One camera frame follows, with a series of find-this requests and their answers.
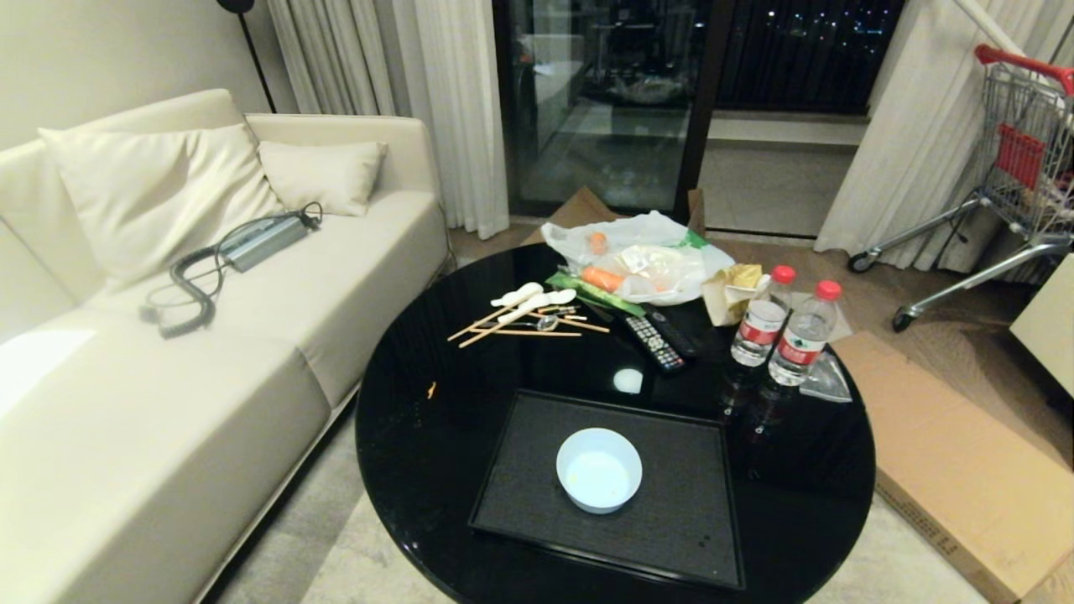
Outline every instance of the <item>white bowl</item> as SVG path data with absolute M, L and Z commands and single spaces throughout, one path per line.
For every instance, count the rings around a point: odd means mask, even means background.
M 611 514 L 638 492 L 641 458 L 619 432 L 586 428 L 560 446 L 555 473 L 578 507 L 591 514 Z

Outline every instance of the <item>bottle label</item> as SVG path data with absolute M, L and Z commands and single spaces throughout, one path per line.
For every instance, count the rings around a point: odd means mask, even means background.
M 781 327 L 783 327 L 782 318 L 778 321 L 772 321 L 763 319 L 756 314 L 746 311 L 745 318 L 742 319 L 742 323 L 739 326 L 739 334 L 742 335 L 743 340 L 767 346 L 775 342 L 775 335 L 780 332 Z
M 806 340 L 787 330 L 783 332 L 779 353 L 783 358 L 793 363 L 808 365 L 816 360 L 816 356 L 821 354 L 821 350 L 824 350 L 824 340 Z

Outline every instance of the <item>water bottle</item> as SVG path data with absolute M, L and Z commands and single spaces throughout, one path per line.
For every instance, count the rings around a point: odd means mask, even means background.
M 795 270 L 790 267 L 781 264 L 772 269 L 768 289 L 746 306 L 731 343 L 732 359 L 745 366 L 765 362 L 790 311 L 790 283 L 794 281 Z
M 816 284 L 813 297 L 795 310 L 775 347 L 768 373 L 782 386 L 798 386 L 806 380 L 809 365 L 824 349 L 836 327 L 836 300 L 843 288 L 833 281 Z

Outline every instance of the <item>throw pillow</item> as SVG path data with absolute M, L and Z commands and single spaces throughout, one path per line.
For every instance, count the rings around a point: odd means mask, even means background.
M 261 163 L 288 210 L 320 202 L 325 214 L 365 216 L 386 143 L 286 145 L 261 143 Z
M 245 124 L 153 134 L 39 132 L 110 289 L 282 210 Z

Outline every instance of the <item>round table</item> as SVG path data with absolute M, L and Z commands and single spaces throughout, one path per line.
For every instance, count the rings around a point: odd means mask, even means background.
M 668 310 L 701 349 L 670 375 L 622 321 L 610 334 L 575 339 L 490 335 L 464 349 L 446 342 L 489 314 L 489 300 L 543 282 L 561 262 L 545 245 L 475 262 L 422 293 L 378 344 L 358 401 L 358 457 L 396 545 L 460 602 L 806 601 L 850 553 L 872 499 L 872 431 L 845 368 L 851 403 L 789 389 L 761 396 L 757 372 L 727 353 L 734 331 L 712 328 L 700 301 Z M 642 372 L 640 392 L 613 387 L 624 368 Z M 638 576 L 470 529 L 519 388 L 722 421 L 745 590 Z

